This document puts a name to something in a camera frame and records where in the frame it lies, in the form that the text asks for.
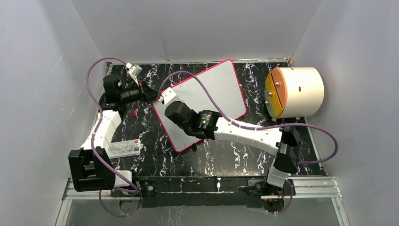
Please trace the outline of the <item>pink-framed whiteboard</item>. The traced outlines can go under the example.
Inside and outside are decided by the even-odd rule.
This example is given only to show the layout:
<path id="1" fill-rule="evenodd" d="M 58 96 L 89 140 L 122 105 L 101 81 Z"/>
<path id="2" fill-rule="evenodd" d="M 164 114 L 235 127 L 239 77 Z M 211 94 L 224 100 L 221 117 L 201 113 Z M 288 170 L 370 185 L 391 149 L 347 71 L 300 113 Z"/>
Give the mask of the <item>pink-framed whiteboard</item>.
<path id="1" fill-rule="evenodd" d="M 247 113 L 247 105 L 232 60 L 224 60 L 196 74 L 196 77 L 203 83 L 212 99 L 228 117 L 238 119 Z M 200 84 L 191 76 L 176 85 L 172 85 L 171 89 L 188 107 L 196 112 L 217 110 Z M 198 138 L 186 135 L 182 129 L 168 119 L 164 115 L 166 107 L 161 102 L 156 101 L 152 105 L 173 149 L 177 153 L 189 149 L 194 143 L 200 141 Z"/>

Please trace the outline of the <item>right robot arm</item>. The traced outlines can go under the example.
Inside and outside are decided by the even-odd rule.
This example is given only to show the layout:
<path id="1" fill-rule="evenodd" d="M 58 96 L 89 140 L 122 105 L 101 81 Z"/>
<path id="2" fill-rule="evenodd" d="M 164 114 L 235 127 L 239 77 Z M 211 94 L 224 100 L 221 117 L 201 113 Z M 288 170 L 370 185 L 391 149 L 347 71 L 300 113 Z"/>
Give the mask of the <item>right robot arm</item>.
<path id="1" fill-rule="evenodd" d="M 197 113 L 181 101 L 168 105 L 165 116 L 188 136 L 237 142 L 273 155 L 265 182 L 265 190 L 271 195 L 282 191 L 287 178 L 297 173 L 303 142 L 295 127 L 261 129 L 249 123 L 225 119 L 219 112 L 203 110 Z"/>

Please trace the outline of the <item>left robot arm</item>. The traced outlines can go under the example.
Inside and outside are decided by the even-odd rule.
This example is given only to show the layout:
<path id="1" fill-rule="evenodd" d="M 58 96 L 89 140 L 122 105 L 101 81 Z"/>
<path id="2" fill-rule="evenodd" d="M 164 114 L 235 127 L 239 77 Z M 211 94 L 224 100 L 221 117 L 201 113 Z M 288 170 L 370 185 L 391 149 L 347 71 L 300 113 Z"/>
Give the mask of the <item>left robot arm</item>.
<path id="1" fill-rule="evenodd" d="M 96 123 L 83 145 L 70 151 L 68 161 L 74 189 L 77 192 L 122 188 L 129 196 L 140 192 L 141 184 L 133 172 L 113 168 L 108 151 L 127 105 L 136 101 L 151 104 L 158 93 L 144 81 L 123 79 L 117 74 L 103 78 L 104 93 L 97 100 Z"/>

